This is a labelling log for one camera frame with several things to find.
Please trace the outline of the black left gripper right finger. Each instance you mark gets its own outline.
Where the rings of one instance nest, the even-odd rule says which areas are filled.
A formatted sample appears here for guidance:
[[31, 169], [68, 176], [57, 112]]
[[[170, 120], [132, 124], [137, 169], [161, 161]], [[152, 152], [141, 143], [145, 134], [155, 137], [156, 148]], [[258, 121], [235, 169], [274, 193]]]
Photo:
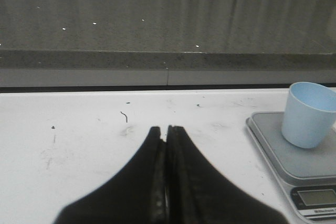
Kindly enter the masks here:
[[167, 131], [166, 189], [169, 223], [288, 222], [223, 176], [181, 126]]

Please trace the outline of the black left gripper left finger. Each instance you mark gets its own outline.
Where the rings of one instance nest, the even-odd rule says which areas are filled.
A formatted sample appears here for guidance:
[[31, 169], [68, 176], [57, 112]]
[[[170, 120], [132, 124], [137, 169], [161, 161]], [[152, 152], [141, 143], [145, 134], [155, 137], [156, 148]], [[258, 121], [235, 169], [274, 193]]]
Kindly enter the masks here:
[[165, 223], [165, 142], [149, 130], [128, 163], [98, 189], [66, 206], [55, 223]]

